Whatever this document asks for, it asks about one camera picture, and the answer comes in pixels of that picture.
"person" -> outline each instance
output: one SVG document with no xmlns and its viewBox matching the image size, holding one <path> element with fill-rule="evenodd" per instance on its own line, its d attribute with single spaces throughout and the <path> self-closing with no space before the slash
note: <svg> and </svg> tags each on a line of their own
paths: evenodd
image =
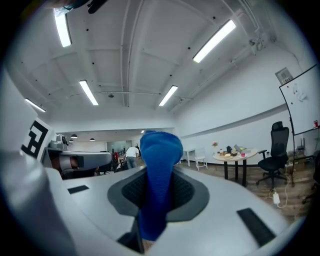
<svg viewBox="0 0 320 256">
<path fill-rule="evenodd" d="M 127 149 L 123 158 L 126 159 L 128 169 L 135 168 L 138 166 L 139 150 L 136 147 L 131 146 Z"/>
</svg>

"white wall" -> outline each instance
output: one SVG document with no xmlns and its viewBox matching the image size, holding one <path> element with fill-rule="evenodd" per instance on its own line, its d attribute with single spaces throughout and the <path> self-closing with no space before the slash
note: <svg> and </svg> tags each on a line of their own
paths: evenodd
<svg viewBox="0 0 320 256">
<path fill-rule="evenodd" d="M 271 149 L 271 127 L 278 121 L 291 130 L 289 112 L 275 73 L 287 67 L 293 77 L 301 73 L 294 56 L 269 44 L 250 56 L 200 93 L 177 113 L 177 130 L 184 148 L 205 148 L 209 163 L 219 163 L 213 153 L 235 144 L 258 150 Z M 213 141 L 219 146 L 214 148 Z M 290 132 L 287 151 L 293 150 Z M 257 164 L 262 156 L 247 160 Z"/>
<path fill-rule="evenodd" d="M 272 1 L 265 1 L 265 5 L 275 30 L 276 44 L 296 56 L 303 72 L 315 65 L 317 59 L 313 50 L 290 16 L 273 4 Z"/>
<path fill-rule="evenodd" d="M 293 138 L 289 121 L 289 112 L 286 105 L 276 107 L 254 117 L 228 124 L 221 128 L 196 133 L 190 137 L 182 138 L 184 148 L 204 148 L 208 163 L 223 164 L 213 158 L 220 149 L 227 150 L 227 146 L 233 147 L 235 144 L 246 148 L 256 148 L 260 150 L 271 150 L 271 127 L 275 122 L 282 121 L 284 127 L 290 130 L 287 151 L 293 149 Z M 218 142 L 217 147 L 213 147 L 213 141 Z M 191 153 L 191 160 L 194 160 L 194 152 Z M 249 165 L 255 165 L 262 160 L 262 155 L 257 154 L 248 158 Z"/>
<path fill-rule="evenodd" d="M 87 151 L 100 152 L 106 151 L 106 143 L 104 141 L 74 142 L 67 147 L 69 151 Z"/>
<path fill-rule="evenodd" d="M 272 44 L 201 92 L 177 114 L 181 137 L 224 126 L 285 104 L 275 73 L 301 71 L 292 54 Z"/>
<path fill-rule="evenodd" d="M 93 106 L 73 98 L 54 111 L 49 124 L 57 133 L 175 127 L 173 116 L 165 109 L 118 104 Z"/>
<path fill-rule="evenodd" d="M 296 56 L 301 71 L 304 72 L 313 65 L 319 64 L 307 39 L 292 19 L 275 5 L 267 4 L 267 10 L 276 32 L 278 44 Z M 306 156 L 312 155 L 315 149 L 320 149 L 320 142 L 317 144 L 318 131 L 303 133 L 302 137 L 305 139 L 304 153 Z"/>
</svg>

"wooden floor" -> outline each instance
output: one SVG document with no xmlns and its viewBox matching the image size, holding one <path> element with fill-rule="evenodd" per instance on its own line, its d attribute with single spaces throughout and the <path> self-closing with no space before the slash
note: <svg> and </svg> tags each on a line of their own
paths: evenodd
<svg viewBox="0 0 320 256">
<path fill-rule="evenodd" d="M 194 162 L 190 163 L 190 167 L 188 167 L 187 162 L 182 162 L 178 166 L 184 167 L 187 169 L 194 170 L 198 172 L 196 168 L 196 164 Z M 207 175 L 217 176 L 224 179 L 225 177 L 225 169 L 223 166 L 220 165 L 208 165 L 208 170 L 205 167 L 201 167 L 199 169 L 199 172 Z M 242 178 L 242 167 L 239 166 L 238 168 L 238 177 Z M 280 197 L 280 204 L 284 205 L 286 203 L 286 194 L 285 194 L 285 188 L 286 193 L 288 195 L 288 201 L 285 208 L 280 209 L 276 205 L 273 204 L 273 200 L 271 198 L 267 198 L 270 189 L 271 189 L 271 179 L 263 180 L 259 183 L 259 185 L 256 185 L 256 181 L 262 179 L 263 177 L 263 171 L 260 169 L 260 167 L 247 167 L 246 171 L 246 180 L 247 180 L 247 186 L 246 188 L 254 193 L 256 196 L 261 198 L 261 200 L 265 200 L 266 202 L 270 203 L 274 209 L 279 211 L 283 216 L 285 216 L 290 223 L 294 222 L 296 219 L 306 216 L 308 214 L 308 210 L 310 207 L 310 203 L 302 204 L 302 200 L 312 194 L 311 187 L 314 184 L 313 179 L 314 174 L 314 166 L 312 163 L 308 163 L 305 165 L 305 169 L 302 171 L 295 171 L 293 174 L 293 180 L 295 183 L 295 186 L 291 186 L 288 184 L 287 188 L 285 185 L 284 180 L 282 179 L 274 179 L 274 189 L 279 194 Z M 232 179 L 235 178 L 235 167 L 228 166 L 228 178 Z"/>
</svg>

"blue fabric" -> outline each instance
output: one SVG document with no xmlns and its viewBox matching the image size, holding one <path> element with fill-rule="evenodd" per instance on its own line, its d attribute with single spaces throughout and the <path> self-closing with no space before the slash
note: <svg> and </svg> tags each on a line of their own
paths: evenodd
<svg viewBox="0 0 320 256">
<path fill-rule="evenodd" d="M 143 239 L 155 241 L 166 228 L 166 214 L 171 209 L 172 169 L 180 161 L 183 147 L 178 137 L 162 131 L 147 131 L 140 147 L 147 166 L 147 189 L 139 212 L 139 229 Z"/>
</svg>

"office chair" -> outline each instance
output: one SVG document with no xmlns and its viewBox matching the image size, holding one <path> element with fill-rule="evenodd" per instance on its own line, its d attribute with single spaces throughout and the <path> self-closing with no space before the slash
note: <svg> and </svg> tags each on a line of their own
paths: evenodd
<svg viewBox="0 0 320 256">
<path fill-rule="evenodd" d="M 287 156 L 287 144 L 289 138 L 289 128 L 283 127 L 282 122 L 275 122 L 272 125 L 271 130 L 271 157 L 266 158 L 265 152 L 267 150 L 261 150 L 258 153 L 263 154 L 263 160 L 258 162 L 258 166 L 267 171 L 268 173 L 263 173 L 262 179 L 256 182 L 259 185 L 259 182 L 271 179 L 272 180 L 272 188 L 275 187 L 275 178 L 285 180 L 285 184 L 287 183 L 287 178 L 280 176 L 281 173 L 279 171 L 280 168 L 284 169 L 285 164 L 288 161 Z"/>
<path fill-rule="evenodd" d="M 313 184 L 311 190 L 317 189 L 315 193 L 308 195 L 305 199 L 302 200 L 302 203 L 305 204 L 307 202 L 307 199 L 314 198 L 318 191 L 318 188 L 320 187 L 320 152 L 318 151 L 316 154 L 315 160 L 314 160 L 314 174 L 313 179 L 315 183 Z"/>
</svg>

